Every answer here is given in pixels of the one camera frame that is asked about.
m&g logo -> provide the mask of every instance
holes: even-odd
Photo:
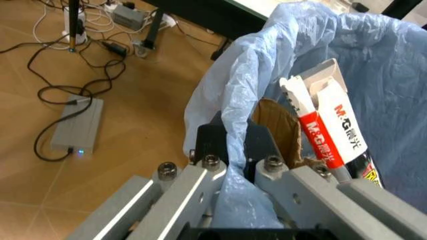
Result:
[[[361,146],[358,136],[356,135],[356,130],[352,127],[350,119],[346,115],[346,111],[343,110],[343,105],[340,104],[335,107],[336,116],[341,121],[341,126],[347,134],[348,141],[353,146],[353,150]]]

hex bolt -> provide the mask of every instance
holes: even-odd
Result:
[[[190,152],[188,154],[188,159],[190,160],[191,165],[196,164],[196,150],[190,149]]]
[[[216,155],[206,155],[201,161],[201,167],[214,172],[220,168],[220,158]]]
[[[158,166],[157,173],[162,181],[173,180],[177,176],[177,165],[170,161],[163,162]]]
[[[312,169],[324,179],[329,179],[332,175],[331,172],[326,167],[326,165],[323,163],[318,163],[316,165],[313,165]]]
[[[264,161],[264,168],[269,173],[275,173],[282,169],[284,163],[282,158],[276,155],[270,155]]]

blue plastic bag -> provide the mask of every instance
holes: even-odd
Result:
[[[271,202],[242,177],[247,119],[263,96],[289,104],[278,80],[336,58],[360,130],[385,188],[427,213],[427,31],[382,15],[346,13],[311,2],[280,4],[260,32],[220,56],[186,109],[184,152],[217,111],[230,166],[212,225],[277,228]],[[303,139],[303,155],[312,153]]]

gray power adapter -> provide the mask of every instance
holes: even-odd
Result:
[[[111,16],[116,24],[137,31],[143,27],[146,14],[123,5],[117,5]]]
[[[83,100],[77,105],[65,105],[62,117],[82,110],[88,105],[85,96],[71,95],[68,101]],[[92,153],[101,120],[104,101],[92,98],[92,104],[83,113],[58,123],[50,141],[53,150],[73,148],[78,155]]]

black pole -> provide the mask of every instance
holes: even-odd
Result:
[[[74,52],[76,47],[77,21],[79,19],[79,0],[69,0],[69,50]]]
[[[422,0],[394,0],[382,12],[383,15],[402,20]]]

